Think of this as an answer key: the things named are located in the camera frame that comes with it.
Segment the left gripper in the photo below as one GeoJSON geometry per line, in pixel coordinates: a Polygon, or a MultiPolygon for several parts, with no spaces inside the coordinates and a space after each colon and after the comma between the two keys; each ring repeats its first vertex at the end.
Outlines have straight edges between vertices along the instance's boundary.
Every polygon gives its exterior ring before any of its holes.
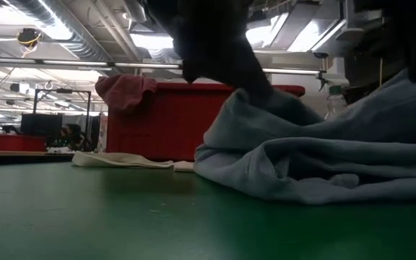
{"type": "Polygon", "coordinates": [[[246,39],[251,0],[147,0],[146,15],[173,39],[183,58],[183,78],[193,84],[209,75],[245,90],[254,105],[271,97],[269,83],[246,39]]]}

